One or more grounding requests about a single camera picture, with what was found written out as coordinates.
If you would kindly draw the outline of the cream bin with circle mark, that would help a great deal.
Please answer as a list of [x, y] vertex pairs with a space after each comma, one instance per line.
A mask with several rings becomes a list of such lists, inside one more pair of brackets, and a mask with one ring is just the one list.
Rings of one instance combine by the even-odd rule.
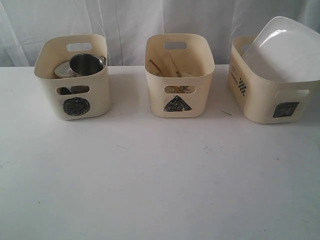
[[[68, 44], [91, 44], [91, 49], [69, 51]], [[108, 80], [108, 67], [100, 72], [81, 77], [58, 78], [54, 74], [55, 68], [63, 62], [69, 61], [80, 53], [92, 54], [97, 57], [107, 57], [107, 43], [102, 35], [83, 34], [68, 35], [47, 41], [34, 67], [34, 74], [42, 85], [44, 94], [54, 112], [62, 120], [76, 120], [103, 115], [111, 105]], [[86, 93], [60, 95], [61, 87], [89, 86]]]

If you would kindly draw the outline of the cream bin with triangle mark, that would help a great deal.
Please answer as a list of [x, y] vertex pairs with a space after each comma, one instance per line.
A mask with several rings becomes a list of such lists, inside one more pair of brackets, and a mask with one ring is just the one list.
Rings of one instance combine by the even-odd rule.
[[[170, 53], [181, 73], [172, 77], [166, 54]], [[153, 60], [163, 72], [149, 62]], [[192, 33], [166, 33], [150, 37], [144, 61], [151, 111], [162, 118], [193, 118], [203, 113], [211, 87], [215, 62], [207, 40]], [[172, 93], [172, 86], [189, 86], [193, 93]]]

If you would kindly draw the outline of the white square plate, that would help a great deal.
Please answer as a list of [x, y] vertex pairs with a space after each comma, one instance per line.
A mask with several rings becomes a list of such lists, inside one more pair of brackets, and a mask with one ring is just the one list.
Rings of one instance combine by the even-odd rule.
[[252, 90], [275, 99], [302, 99], [320, 84], [320, 35], [284, 16], [272, 18], [242, 59], [254, 73]]

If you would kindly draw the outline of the cream bin with square mark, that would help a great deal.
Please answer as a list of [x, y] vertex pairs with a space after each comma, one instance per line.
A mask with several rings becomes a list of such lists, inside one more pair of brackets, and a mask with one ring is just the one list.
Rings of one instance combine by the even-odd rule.
[[290, 123], [299, 120], [320, 81], [277, 82], [255, 74], [242, 58], [243, 46], [256, 37], [240, 36], [232, 41], [227, 83], [243, 115], [259, 124]]

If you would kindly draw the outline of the steel mug front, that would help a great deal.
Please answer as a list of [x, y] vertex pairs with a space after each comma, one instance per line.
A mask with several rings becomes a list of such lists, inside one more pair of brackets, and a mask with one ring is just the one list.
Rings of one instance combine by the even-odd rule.
[[107, 59], [103, 55], [79, 53], [69, 60], [70, 76], [74, 78], [94, 75], [102, 71], [106, 64]]

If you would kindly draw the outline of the white curtain backdrop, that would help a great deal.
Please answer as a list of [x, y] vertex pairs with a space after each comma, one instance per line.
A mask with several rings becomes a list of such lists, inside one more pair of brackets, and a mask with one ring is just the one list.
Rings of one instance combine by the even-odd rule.
[[0, 64], [31, 67], [48, 40], [98, 34], [112, 66], [139, 66], [148, 38], [169, 33], [205, 37], [215, 63], [227, 64], [234, 38], [257, 35], [276, 16], [320, 29], [317, 0], [3, 0]]

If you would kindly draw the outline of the white plastic bowl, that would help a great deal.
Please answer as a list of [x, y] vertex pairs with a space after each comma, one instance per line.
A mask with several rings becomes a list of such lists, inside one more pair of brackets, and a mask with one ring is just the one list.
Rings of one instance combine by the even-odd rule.
[[54, 74], [60, 78], [60, 79], [65, 79], [65, 78], [70, 78], [71, 77], [71, 69], [69, 65], [69, 61], [65, 61], [58, 65], [54, 69]]

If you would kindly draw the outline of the stainless steel bowl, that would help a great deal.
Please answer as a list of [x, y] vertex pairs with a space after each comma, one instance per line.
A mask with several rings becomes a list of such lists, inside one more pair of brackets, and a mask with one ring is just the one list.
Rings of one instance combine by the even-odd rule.
[[70, 87], [60, 87], [57, 92], [60, 94], [60, 95], [72, 95], [73, 92], [71, 91], [71, 88]]

